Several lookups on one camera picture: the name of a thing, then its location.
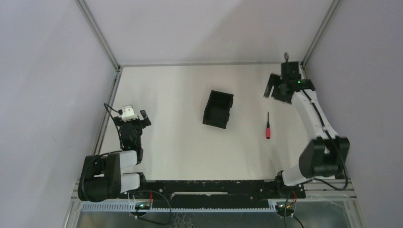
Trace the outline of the red handled screwdriver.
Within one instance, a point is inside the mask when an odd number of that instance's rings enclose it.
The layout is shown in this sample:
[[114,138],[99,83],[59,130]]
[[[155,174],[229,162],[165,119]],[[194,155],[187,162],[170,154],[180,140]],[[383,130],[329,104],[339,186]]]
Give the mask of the red handled screwdriver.
[[271,128],[270,128],[270,122],[269,122],[269,112],[267,112],[267,124],[266,124],[266,130],[265,130],[265,137],[266,139],[271,138]]

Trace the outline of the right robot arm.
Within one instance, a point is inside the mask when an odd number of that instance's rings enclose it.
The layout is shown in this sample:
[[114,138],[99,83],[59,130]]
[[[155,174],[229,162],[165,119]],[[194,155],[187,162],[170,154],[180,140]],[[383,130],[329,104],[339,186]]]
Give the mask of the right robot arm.
[[350,141],[340,136],[325,116],[310,79],[303,79],[297,61],[281,63],[281,74],[270,74],[264,97],[292,105],[299,114],[309,140],[300,153],[297,165],[276,176],[275,193],[288,197],[294,186],[319,181],[335,190],[349,184],[345,165]]

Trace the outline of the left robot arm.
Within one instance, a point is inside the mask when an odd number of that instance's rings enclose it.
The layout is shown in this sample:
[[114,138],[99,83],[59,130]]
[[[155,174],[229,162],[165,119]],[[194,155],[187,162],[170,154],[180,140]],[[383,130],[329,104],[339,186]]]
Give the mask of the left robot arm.
[[124,173],[123,169],[142,162],[144,150],[141,136],[151,121],[145,110],[140,111],[142,119],[130,106],[123,108],[121,113],[114,117],[121,149],[85,158],[77,190],[81,201],[116,199],[128,191],[137,198],[143,198],[148,193],[149,186],[144,182],[142,172]]

